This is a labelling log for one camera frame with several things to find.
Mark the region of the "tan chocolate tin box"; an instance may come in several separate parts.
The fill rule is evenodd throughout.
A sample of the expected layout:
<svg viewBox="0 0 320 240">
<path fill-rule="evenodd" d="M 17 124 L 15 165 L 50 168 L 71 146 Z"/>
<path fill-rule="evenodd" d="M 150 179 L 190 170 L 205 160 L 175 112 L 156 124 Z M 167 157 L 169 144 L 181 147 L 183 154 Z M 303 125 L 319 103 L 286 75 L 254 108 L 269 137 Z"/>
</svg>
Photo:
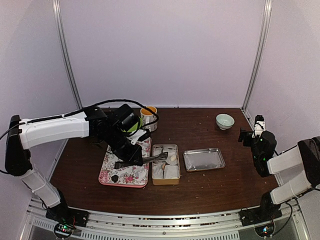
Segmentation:
<svg viewBox="0 0 320 240">
<path fill-rule="evenodd" d="M 152 147 L 152 156 L 168 152 L 166 160 L 157 160 L 151 163 L 151 178 L 155 186 L 179 185 L 181 179 L 181 167 L 179 151 L 176 144 L 155 144 Z M 170 157 L 176 155 L 176 160 L 171 161 Z"/>
</svg>

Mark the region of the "tan tin lid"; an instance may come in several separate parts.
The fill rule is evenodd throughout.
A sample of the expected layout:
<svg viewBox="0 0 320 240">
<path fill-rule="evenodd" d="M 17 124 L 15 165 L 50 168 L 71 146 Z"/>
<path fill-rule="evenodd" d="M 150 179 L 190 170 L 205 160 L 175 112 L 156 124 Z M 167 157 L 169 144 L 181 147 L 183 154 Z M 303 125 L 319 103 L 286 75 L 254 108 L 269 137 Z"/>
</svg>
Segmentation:
<svg viewBox="0 0 320 240">
<path fill-rule="evenodd" d="M 183 159 L 187 172 L 223 169 L 226 166 L 219 148 L 186 150 Z"/>
</svg>

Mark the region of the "floral mug orange inside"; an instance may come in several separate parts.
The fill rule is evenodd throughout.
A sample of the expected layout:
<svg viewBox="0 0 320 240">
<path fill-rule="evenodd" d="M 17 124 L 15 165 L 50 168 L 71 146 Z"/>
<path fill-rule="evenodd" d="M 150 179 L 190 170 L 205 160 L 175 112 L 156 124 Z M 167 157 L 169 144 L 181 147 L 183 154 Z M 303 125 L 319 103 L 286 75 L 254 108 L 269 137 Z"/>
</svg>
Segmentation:
<svg viewBox="0 0 320 240">
<path fill-rule="evenodd" d="M 149 130 L 151 133 L 158 128 L 158 122 L 156 122 L 156 116 L 145 108 L 140 109 L 140 118 L 142 120 L 142 126 L 145 130 Z"/>
</svg>

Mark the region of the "aluminium front rail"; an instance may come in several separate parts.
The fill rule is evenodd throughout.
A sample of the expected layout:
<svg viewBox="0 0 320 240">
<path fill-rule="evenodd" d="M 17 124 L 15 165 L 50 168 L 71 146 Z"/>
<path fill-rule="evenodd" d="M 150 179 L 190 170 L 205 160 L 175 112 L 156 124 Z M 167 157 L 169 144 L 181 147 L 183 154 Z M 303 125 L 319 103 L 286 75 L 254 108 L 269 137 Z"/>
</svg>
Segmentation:
<svg viewBox="0 0 320 240">
<path fill-rule="evenodd" d="M 283 204 L 281 217 L 246 226 L 239 215 L 246 208 L 187 215 L 134 215 L 86 210 L 89 213 L 86 226 L 76 226 L 66 240 L 311 240 L 298 201 L 292 200 L 289 204 L 292 214 L 290 206 Z M 271 223 L 277 234 L 260 237 L 257 231 Z M 18 240 L 60 240 L 54 234 L 56 224 L 46 218 L 42 202 L 33 197 Z"/>
</svg>

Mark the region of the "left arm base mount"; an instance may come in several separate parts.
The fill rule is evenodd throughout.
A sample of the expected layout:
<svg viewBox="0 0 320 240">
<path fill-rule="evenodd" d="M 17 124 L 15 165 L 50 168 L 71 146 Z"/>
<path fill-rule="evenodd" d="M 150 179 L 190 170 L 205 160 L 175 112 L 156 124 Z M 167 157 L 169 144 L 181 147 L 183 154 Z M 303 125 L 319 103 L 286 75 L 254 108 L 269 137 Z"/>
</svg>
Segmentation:
<svg viewBox="0 0 320 240">
<path fill-rule="evenodd" d="M 87 226 L 88 211 L 70 208 L 64 203 L 50 208 L 42 202 L 42 207 L 46 210 L 45 217 L 56 221 L 53 233 L 60 240 L 69 238 L 75 233 L 77 227 Z"/>
</svg>

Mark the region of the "pale celadon small bowl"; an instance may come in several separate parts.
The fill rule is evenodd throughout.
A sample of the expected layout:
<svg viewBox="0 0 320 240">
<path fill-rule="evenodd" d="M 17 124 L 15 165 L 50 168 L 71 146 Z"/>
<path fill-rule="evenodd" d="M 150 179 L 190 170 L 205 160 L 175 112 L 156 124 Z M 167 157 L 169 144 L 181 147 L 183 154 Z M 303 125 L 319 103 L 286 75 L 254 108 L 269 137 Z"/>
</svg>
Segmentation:
<svg viewBox="0 0 320 240">
<path fill-rule="evenodd" d="M 217 126 L 223 131 L 230 129 L 235 124 L 234 118 L 225 113 L 218 114 L 215 120 Z"/>
</svg>

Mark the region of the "green plastic plate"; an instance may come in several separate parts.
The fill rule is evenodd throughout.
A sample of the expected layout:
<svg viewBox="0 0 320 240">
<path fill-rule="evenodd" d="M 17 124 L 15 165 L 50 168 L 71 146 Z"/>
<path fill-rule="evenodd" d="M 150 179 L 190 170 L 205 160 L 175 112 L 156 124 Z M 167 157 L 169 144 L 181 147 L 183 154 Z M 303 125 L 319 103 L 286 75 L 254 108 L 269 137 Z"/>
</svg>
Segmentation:
<svg viewBox="0 0 320 240">
<path fill-rule="evenodd" d="M 122 130 L 124 133 L 132 134 L 134 133 L 137 129 L 140 129 L 143 126 L 143 120 L 141 117 L 138 117 L 138 122 L 135 123 L 130 129 L 128 130 Z"/>
</svg>

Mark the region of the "floral rectangular tray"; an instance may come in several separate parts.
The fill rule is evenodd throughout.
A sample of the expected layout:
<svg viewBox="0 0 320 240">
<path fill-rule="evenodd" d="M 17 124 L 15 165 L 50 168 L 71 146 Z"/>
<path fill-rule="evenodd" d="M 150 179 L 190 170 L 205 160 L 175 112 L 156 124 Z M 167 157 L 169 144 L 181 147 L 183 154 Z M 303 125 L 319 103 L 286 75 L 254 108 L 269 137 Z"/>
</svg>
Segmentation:
<svg viewBox="0 0 320 240">
<path fill-rule="evenodd" d="M 107 147 L 102 167 L 98 176 L 100 184 L 105 186 L 127 187 L 127 188 L 143 188 L 148 183 L 149 163 L 142 166 L 129 166 L 120 169 L 114 169 L 115 163 L 120 161 L 112 151 L 111 147 Z M 118 176 L 118 181 L 113 182 L 111 177 Z"/>
</svg>

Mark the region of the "right aluminium corner post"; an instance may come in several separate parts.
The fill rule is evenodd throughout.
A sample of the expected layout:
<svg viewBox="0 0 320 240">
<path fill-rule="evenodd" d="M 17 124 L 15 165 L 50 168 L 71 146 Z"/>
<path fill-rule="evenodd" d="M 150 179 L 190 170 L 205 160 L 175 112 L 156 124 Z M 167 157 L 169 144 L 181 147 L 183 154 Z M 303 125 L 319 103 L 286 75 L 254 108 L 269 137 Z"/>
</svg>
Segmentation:
<svg viewBox="0 0 320 240">
<path fill-rule="evenodd" d="M 255 55 L 255 59 L 254 59 L 254 63 L 253 63 L 253 67 L 250 75 L 249 85 L 248 85 L 244 102 L 241 108 L 244 112 L 246 112 L 248 109 L 248 105 L 249 105 L 251 96 L 253 94 L 254 86 L 258 78 L 260 66 L 263 59 L 263 52 L 266 46 L 268 33 L 270 29 L 271 17 L 272 17 L 272 0 L 265 0 L 256 55 Z"/>
</svg>

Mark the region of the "dark chocolate piece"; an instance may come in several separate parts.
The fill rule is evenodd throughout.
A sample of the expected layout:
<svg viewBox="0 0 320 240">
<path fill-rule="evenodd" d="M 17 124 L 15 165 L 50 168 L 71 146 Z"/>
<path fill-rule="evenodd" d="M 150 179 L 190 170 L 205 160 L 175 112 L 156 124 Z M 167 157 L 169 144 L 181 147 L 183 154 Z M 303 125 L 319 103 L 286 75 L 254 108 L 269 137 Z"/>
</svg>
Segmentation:
<svg viewBox="0 0 320 240">
<path fill-rule="evenodd" d="M 119 176 L 118 176 L 118 175 L 113 175 L 113 176 L 111 177 L 111 180 L 112 180 L 114 183 L 116 183 L 116 182 L 118 181 L 118 179 L 119 179 Z"/>
</svg>

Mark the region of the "white heart chocolate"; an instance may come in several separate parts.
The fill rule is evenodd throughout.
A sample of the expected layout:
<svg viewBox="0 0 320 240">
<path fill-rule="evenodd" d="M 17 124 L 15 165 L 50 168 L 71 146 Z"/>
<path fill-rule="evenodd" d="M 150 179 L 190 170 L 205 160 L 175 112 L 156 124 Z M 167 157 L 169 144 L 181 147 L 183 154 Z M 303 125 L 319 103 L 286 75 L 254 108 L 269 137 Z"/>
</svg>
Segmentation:
<svg viewBox="0 0 320 240">
<path fill-rule="evenodd" d="M 174 162 L 176 159 L 177 159 L 177 156 L 176 156 L 176 155 L 172 155 L 172 156 L 170 157 L 170 160 L 171 160 L 172 162 Z"/>
</svg>

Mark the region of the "aluminium corner post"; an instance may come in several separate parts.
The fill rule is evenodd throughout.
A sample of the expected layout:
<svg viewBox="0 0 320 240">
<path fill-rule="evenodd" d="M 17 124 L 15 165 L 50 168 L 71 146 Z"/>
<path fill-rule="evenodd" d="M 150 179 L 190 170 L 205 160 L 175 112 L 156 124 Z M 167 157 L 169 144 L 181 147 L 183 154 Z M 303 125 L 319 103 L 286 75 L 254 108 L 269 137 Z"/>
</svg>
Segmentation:
<svg viewBox="0 0 320 240">
<path fill-rule="evenodd" d="M 75 100 L 75 104 L 78 109 L 81 109 L 83 107 L 83 105 L 82 105 L 79 90 L 78 90 L 78 87 L 76 84 L 74 72 L 72 69 L 71 59 L 70 59 L 70 55 L 69 55 L 69 51 L 68 51 L 60 1 L 53 0 L 52 7 L 53 7 L 53 14 L 54 14 L 55 22 L 56 22 L 57 34 L 58 34 L 58 39 L 59 39 L 59 43 L 60 43 L 62 59 L 64 62 L 64 67 L 65 67 L 67 79 L 68 79 L 68 82 L 70 85 L 72 96 Z"/>
<path fill-rule="evenodd" d="M 254 59 L 254 63 L 253 63 L 253 67 L 250 75 L 249 85 L 248 85 L 244 102 L 241 108 L 244 112 L 246 112 L 248 109 L 248 105 L 249 105 L 251 96 L 253 94 L 254 86 L 258 78 L 260 66 L 263 59 L 263 52 L 266 46 L 268 33 L 270 29 L 271 17 L 272 17 L 272 0 L 265 0 L 256 55 L 255 55 L 255 59 Z"/>
</svg>

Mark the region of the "metal tongs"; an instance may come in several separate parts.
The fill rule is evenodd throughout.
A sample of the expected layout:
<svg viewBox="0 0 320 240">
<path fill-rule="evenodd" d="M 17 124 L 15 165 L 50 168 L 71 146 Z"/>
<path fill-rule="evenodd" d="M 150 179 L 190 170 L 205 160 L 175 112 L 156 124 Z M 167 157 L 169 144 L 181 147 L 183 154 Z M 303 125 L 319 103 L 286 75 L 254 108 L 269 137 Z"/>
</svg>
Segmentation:
<svg viewBox="0 0 320 240">
<path fill-rule="evenodd" d="M 160 153 L 156 156 L 150 156 L 150 157 L 143 158 L 142 165 L 152 163 L 155 161 L 165 161 L 167 159 L 168 155 L 169 155 L 168 152 L 163 152 L 163 153 Z M 130 166 L 140 166 L 140 165 L 137 163 L 128 163 L 128 162 L 124 162 L 124 161 L 117 161 L 114 164 L 114 169 L 118 170 L 120 168 L 125 168 L 125 167 L 130 167 Z"/>
</svg>

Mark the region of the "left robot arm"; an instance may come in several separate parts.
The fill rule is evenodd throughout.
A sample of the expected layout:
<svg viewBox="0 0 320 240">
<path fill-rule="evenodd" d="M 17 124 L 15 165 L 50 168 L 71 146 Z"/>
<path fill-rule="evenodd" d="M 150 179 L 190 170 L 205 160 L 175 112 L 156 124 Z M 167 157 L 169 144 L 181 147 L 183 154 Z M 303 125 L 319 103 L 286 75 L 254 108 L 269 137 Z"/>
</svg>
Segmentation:
<svg viewBox="0 0 320 240">
<path fill-rule="evenodd" d="M 127 104 L 110 113 L 90 107 L 79 113 L 43 119 L 20 119 L 19 115 L 14 115 L 7 131 L 5 170 L 19 177 L 55 217 L 67 222 L 72 218 L 72 211 L 64 195 L 31 163 L 30 149 L 59 140 L 94 136 L 106 142 L 126 166 L 142 166 L 142 147 L 129 140 L 127 133 L 137 123 L 139 118 Z"/>
</svg>

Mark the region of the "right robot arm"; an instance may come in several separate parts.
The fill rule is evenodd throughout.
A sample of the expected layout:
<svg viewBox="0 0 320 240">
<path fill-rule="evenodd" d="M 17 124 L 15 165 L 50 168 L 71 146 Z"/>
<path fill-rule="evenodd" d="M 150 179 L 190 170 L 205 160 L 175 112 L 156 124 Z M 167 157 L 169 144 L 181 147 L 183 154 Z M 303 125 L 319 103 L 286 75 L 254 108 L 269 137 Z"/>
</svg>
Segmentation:
<svg viewBox="0 0 320 240">
<path fill-rule="evenodd" d="M 239 131 L 238 141 L 249 147 L 255 170 L 261 177 L 279 176 L 283 183 L 263 194 L 256 210 L 259 220 L 268 220 L 281 204 L 320 184 L 320 137 L 300 140 L 295 146 L 276 154 L 275 135 L 265 129 Z"/>
</svg>

